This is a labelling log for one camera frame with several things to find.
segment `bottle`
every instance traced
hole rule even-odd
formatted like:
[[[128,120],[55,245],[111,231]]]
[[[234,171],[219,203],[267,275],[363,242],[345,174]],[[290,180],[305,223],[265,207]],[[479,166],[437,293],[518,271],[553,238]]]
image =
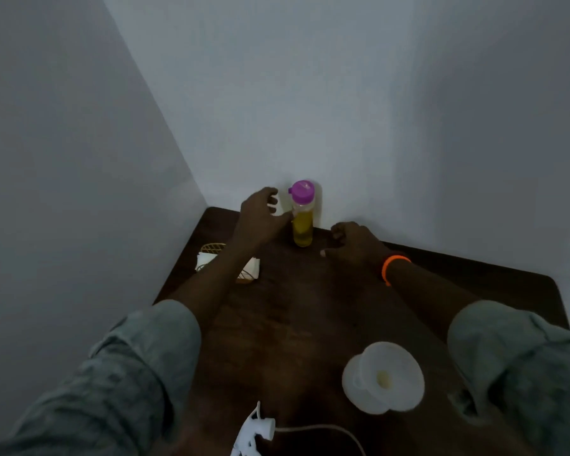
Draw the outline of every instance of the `bottle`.
[[[309,180],[299,180],[288,190],[294,212],[294,241],[306,247],[312,243],[312,211],[315,208],[315,186]]]

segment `green-gray sleeve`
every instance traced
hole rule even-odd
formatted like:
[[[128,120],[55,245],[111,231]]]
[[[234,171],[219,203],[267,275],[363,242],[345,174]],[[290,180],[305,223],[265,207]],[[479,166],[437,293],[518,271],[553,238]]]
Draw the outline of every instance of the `green-gray sleeve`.
[[[494,301],[462,310],[448,349],[468,389],[467,418],[490,402],[544,454],[570,455],[570,331]]]
[[[199,325],[179,302],[130,314],[26,411],[0,456],[147,453],[177,430],[199,350]]]

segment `wire basket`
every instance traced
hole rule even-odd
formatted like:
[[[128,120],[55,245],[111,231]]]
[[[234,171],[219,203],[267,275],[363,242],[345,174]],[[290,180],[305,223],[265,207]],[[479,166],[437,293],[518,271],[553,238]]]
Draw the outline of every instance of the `wire basket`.
[[[200,252],[209,253],[209,254],[219,254],[220,251],[222,251],[224,248],[226,248],[225,243],[207,243],[200,247]],[[196,268],[196,271],[198,272],[200,269],[202,269],[205,266],[206,264],[198,266]],[[236,283],[241,283],[241,284],[251,283],[252,281],[253,281],[253,276],[245,269],[243,269],[239,274],[239,276],[236,278]]]

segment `purple bottle cap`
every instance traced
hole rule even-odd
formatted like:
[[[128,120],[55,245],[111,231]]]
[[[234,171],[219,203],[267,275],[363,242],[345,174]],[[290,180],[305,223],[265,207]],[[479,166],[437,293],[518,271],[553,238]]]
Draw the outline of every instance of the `purple bottle cap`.
[[[315,198],[315,185],[309,180],[299,180],[288,190],[298,205],[308,205]]]

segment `person's left hand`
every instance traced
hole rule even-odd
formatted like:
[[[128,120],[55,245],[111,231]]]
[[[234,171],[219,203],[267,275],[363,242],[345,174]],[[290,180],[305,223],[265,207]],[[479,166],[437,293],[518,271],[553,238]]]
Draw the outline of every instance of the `person's left hand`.
[[[276,205],[276,198],[273,195],[277,192],[278,189],[274,187],[264,187],[243,201],[233,236],[234,242],[255,251],[276,237],[276,234],[293,220],[294,215],[291,212],[283,213],[281,216],[271,215],[276,209],[268,205]]]

